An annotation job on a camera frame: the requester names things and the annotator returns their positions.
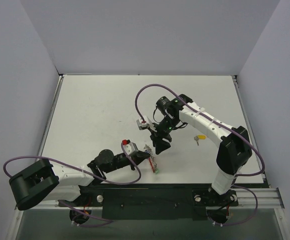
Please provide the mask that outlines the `keyring bunch with coloured tags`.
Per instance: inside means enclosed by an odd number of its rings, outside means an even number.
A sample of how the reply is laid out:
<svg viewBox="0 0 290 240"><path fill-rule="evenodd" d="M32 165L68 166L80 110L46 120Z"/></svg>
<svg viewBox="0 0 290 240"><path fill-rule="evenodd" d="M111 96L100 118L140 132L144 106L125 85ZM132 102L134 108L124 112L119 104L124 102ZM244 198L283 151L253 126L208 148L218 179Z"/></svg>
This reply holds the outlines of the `keyring bunch with coloured tags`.
<svg viewBox="0 0 290 240"><path fill-rule="evenodd" d="M150 154L150 157L148 158L148 161L149 161L149 165L150 165L150 168L151 168L152 172L154 174L158 174L159 173L159 169L158 169L158 165L157 165L156 159L154 157L153 150L147 144L144 145L143 149L144 149L144 151L146 153Z"/></svg>

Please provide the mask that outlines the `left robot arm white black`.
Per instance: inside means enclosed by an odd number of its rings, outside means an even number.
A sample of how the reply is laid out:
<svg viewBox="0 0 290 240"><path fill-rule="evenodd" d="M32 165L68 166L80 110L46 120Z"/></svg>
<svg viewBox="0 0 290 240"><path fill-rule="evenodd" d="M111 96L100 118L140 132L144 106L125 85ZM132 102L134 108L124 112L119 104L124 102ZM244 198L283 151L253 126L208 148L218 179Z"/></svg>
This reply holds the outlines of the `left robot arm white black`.
<svg viewBox="0 0 290 240"><path fill-rule="evenodd" d="M65 200L82 206L88 200L88 193L81 187L106 182L106 173L127 166L133 171L138 170L138 165L149 157L148 152L137 149L126 148L120 154L104 149L87 166L79 167L70 167L48 157L41 158L10 176L9 185L20 211L51 200Z"/></svg>

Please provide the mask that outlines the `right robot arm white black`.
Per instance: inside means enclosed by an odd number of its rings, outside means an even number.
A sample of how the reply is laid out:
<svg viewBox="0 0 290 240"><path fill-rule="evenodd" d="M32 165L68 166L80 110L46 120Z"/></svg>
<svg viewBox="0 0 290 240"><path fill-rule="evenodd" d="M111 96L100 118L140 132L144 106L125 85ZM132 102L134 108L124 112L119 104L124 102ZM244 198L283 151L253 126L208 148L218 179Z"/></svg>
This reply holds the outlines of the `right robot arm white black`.
<svg viewBox="0 0 290 240"><path fill-rule="evenodd" d="M149 127L155 153L159 155L169 149L172 142L170 133L184 125L200 131L218 148L218 172L206 196L199 194L198 197L212 207L235 204L238 199L232 190L233 184L252 156L248 131L242 126L235 128L216 120L184 94L173 100L163 96L155 105L163 115L161 122L152 123Z"/></svg>

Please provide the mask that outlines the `key with yellow tag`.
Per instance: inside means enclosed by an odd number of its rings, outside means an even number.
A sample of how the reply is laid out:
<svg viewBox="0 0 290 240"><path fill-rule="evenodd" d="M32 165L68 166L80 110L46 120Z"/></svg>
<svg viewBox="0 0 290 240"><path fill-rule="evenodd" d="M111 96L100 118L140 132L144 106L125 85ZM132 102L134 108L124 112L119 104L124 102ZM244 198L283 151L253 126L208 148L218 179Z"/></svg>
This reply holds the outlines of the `key with yellow tag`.
<svg viewBox="0 0 290 240"><path fill-rule="evenodd" d="M195 140L197 146L199 146L199 145L200 145L200 141L201 141L201 140L205 140L206 138L207 138L207 137L206 137L205 135L196 135L196 136L194 137L194 140Z"/></svg>

